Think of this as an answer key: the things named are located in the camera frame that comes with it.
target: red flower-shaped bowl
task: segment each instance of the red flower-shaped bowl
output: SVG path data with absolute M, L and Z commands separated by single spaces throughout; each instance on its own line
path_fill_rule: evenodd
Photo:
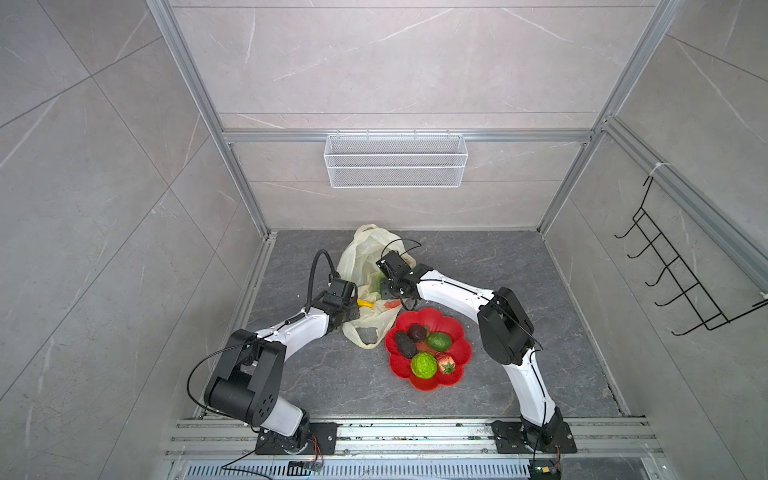
M 395 333 L 408 332 L 408 328 L 414 323 L 423 325 L 429 329 L 430 333 L 443 332 L 453 340 L 453 345 L 447 352 L 456 362 L 456 370 L 452 374 L 440 373 L 439 370 L 431 379 L 420 379 L 411 371 L 411 359 L 407 359 L 397 350 L 395 343 Z M 429 351 L 434 354 L 435 351 L 425 345 L 417 344 L 419 351 Z M 418 312 L 404 312 L 397 317 L 395 326 L 387 332 L 384 338 L 384 347 L 389 352 L 389 368 L 392 373 L 401 379 L 408 379 L 411 385 L 422 392 L 431 392 L 437 390 L 440 385 L 455 385 L 464 376 L 464 365 L 472 358 L 472 347 L 464 338 L 464 327 L 455 318 L 444 316 L 439 310 L 433 308 L 424 308 Z

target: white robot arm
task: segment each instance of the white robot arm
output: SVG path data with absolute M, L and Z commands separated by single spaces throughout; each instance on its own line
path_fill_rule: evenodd
M 554 448 L 568 427 L 547 392 L 536 364 L 533 325 L 514 293 L 471 286 L 422 264 L 411 268 L 395 251 L 377 264 L 386 276 L 383 298 L 440 303 L 477 322 L 483 348 L 502 364 L 520 402 L 522 441 L 532 450 Z M 255 333 L 233 333 L 205 390 L 206 404 L 275 432 L 287 452 L 306 445 L 310 424 L 304 410 L 279 396 L 284 361 L 359 314 L 356 286 L 333 273 L 329 289 L 295 316 Z M 241 371 L 253 364 L 253 374 Z

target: floor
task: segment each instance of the floor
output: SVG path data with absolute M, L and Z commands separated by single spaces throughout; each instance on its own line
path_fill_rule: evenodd
M 513 291 L 544 346 L 538 365 L 563 416 L 618 416 L 614 397 L 568 295 L 536 232 L 409 231 L 424 247 L 411 254 L 445 275 L 475 286 Z M 249 328 L 259 329 L 293 315 L 306 296 L 314 253 L 325 248 L 335 262 L 353 232 L 284 230 L 277 234 L 255 299 Z M 318 269 L 316 285 L 327 273 Z M 311 343 L 286 362 L 281 394 L 310 415 L 470 415 L 514 417 L 518 400 L 504 370 L 485 353 L 476 324 L 440 305 L 465 325 L 473 357 L 462 381 L 424 393 L 389 370 L 379 345 L 361 349 L 340 331 Z

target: white wire basket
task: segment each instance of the white wire basket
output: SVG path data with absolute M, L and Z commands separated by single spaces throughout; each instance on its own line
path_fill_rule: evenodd
M 323 155 L 333 188 L 458 187 L 467 164 L 460 134 L 331 134 Z

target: yellow plastic bag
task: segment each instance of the yellow plastic bag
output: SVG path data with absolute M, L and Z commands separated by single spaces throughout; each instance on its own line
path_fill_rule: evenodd
M 380 281 L 384 277 L 381 270 L 376 265 L 376 261 L 381 258 L 384 246 L 398 240 L 400 237 L 394 233 L 378 228 L 374 224 L 363 225 L 355 232 L 355 238 L 352 243 L 341 254 L 337 270 L 339 275 L 350 282 L 357 284 L 357 296 L 361 300 L 373 303 L 373 308 L 367 306 L 360 307 L 360 318 L 342 325 L 344 336 L 364 349 L 372 349 L 381 343 L 384 335 L 392 328 L 401 306 L 387 308 L 384 304 L 391 300 L 382 300 L 380 293 Z M 392 242 L 386 252 L 395 250 L 397 252 L 406 251 L 402 241 Z M 407 253 L 402 256 L 408 265 L 414 267 L 416 261 Z M 358 328 L 375 328 L 376 342 L 364 343 L 357 333 Z

